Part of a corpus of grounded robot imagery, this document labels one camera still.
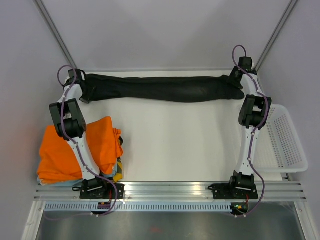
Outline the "black trousers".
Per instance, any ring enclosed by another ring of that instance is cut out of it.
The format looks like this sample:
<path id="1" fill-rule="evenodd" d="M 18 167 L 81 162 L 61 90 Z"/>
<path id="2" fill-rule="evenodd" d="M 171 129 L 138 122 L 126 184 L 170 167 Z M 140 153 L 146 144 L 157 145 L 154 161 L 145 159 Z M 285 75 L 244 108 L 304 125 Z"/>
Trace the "black trousers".
<path id="1" fill-rule="evenodd" d="M 137 98 L 177 103 L 201 103 L 215 100 L 242 100 L 240 87 L 228 82 L 228 76 L 192 77 L 114 77 L 88 74 L 81 82 L 82 98 L 88 102 Z"/>

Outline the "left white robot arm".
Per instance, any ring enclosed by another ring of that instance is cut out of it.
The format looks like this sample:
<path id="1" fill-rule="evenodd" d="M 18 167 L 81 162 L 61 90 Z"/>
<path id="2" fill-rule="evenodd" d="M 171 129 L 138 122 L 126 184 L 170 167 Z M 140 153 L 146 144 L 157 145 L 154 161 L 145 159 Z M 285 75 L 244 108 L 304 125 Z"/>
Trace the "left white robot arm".
<path id="1" fill-rule="evenodd" d="M 69 78 L 62 85 L 62 97 L 49 105 L 53 125 L 58 136 L 72 149 L 80 166 L 82 183 L 81 187 L 75 187 L 74 190 L 80 191 L 81 199 L 102 199 L 108 195 L 109 186 L 102 179 L 101 170 L 93 159 L 86 138 L 87 124 L 79 106 L 84 76 L 81 70 L 70 65 L 62 66 L 58 72 L 64 68 L 70 70 Z"/>

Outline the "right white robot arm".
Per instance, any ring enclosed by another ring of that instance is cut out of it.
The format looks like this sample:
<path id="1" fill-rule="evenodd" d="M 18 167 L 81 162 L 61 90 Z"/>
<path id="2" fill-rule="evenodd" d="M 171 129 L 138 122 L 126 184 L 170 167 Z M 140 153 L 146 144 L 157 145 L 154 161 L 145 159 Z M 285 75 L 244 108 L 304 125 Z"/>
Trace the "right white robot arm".
<path id="1" fill-rule="evenodd" d="M 252 70 L 250 57 L 239 58 L 238 64 L 231 72 L 238 82 L 245 84 L 246 96 L 240 109 L 238 122 L 242 130 L 240 154 L 237 165 L 230 178 L 228 193 L 233 198 L 244 198 L 249 195 L 258 198 L 255 185 L 254 169 L 255 151 L 261 129 L 265 126 L 270 112 L 272 99 L 267 97 L 258 84 L 257 73 Z"/>

